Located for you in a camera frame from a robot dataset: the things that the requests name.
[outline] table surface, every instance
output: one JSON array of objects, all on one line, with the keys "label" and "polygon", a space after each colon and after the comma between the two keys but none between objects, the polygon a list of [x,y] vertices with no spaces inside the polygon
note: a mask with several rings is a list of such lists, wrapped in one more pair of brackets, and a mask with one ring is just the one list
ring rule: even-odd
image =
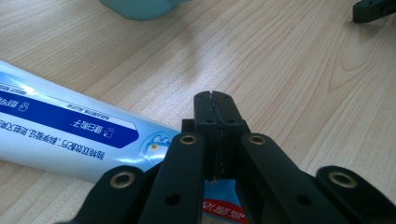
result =
[{"label": "table surface", "polygon": [[[346,167],[396,203],[396,20],[355,24],[355,3],[193,0],[131,21],[97,0],[0,1],[0,60],[175,128],[193,95],[226,92],[303,171]],[[0,223],[68,220],[92,186],[0,161]]]}]

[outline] wooden table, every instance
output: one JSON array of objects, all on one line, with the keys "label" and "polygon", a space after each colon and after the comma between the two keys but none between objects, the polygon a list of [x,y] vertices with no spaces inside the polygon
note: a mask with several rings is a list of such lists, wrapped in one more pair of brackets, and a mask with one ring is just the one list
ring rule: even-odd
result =
[{"label": "wooden table", "polygon": [[[346,167],[396,203],[396,20],[355,24],[355,3],[193,0],[130,21],[97,0],[0,1],[0,60],[176,128],[196,93],[229,93],[302,170]],[[0,161],[0,223],[68,220],[92,186]]]}]

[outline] mug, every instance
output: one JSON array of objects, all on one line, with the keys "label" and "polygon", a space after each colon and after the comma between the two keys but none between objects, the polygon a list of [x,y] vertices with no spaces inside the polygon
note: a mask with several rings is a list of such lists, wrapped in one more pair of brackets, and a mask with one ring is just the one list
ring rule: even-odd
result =
[{"label": "mug", "polygon": [[132,20],[150,20],[172,10],[178,3],[190,0],[100,0],[104,5]]}]

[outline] screw hole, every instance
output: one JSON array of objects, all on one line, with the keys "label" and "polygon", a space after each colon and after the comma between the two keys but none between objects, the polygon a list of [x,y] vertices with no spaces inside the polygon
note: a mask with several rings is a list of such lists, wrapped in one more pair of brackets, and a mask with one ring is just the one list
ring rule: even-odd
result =
[{"label": "screw hole", "polygon": [[192,135],[185,135],[180,138],[180,142],[185,145],[194,144],[196,141],[197,141],[196,137]]},{"label": "screw hole", "polygon": [[304,206],[312,205],[312,200],[306,195],[303,195],[303,194],[302,195],[298,195],[296,197],[296,199],[297,199],[297,202],[300,203],[301,205],[304,205]]},{"label": "screw hole", "polygon": [[178,194],[171,194],[166,196],[165,203],[171,206],[177,205],[180,203],[180,196]]},{"label": "screw hole", "polygon": [[134,183],[134,174],[127,171],[121,171],[110,180],[110,186],[114,189],[124,189]]}]

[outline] black object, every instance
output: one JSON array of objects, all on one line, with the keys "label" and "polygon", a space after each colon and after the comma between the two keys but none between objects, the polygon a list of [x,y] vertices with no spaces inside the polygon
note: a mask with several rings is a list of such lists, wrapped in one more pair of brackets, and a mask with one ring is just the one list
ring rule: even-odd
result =
[{"label": "black object", "polygon": [[194,110],[162,163],[108,171],[67,223],[200,223],[204,178],[235,179],[249,223],[396,223],[395,205],[360,176],[328,166],[313,177],[251,133],[229,95],[199,93]]},{"label": "black object", "polygon": [[366,23],[396,12],[396,0],[363,0],[353,6],[353,21]]}]

